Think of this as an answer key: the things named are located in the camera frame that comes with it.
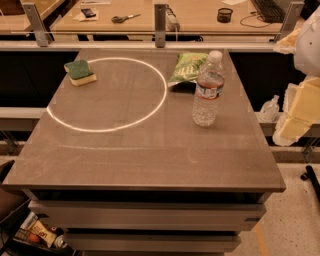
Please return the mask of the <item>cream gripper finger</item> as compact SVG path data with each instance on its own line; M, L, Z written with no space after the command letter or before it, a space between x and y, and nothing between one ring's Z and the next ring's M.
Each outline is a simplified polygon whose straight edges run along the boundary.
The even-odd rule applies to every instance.
M320 78L311 76L299 85L290 83L282 110L272 139L276 145L290 146L320 120Z
M281 54L294 54L299 32L299 29L292 31L289 35L279 40L274 46L273 50Z

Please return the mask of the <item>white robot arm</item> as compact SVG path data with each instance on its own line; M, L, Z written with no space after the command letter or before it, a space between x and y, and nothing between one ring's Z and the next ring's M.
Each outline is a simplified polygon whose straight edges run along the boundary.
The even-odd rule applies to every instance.
M320 6L299 28L276 43L274 51L294 55L294 67L306 74L298 85L288 87L273 142L290 146L320 120Z

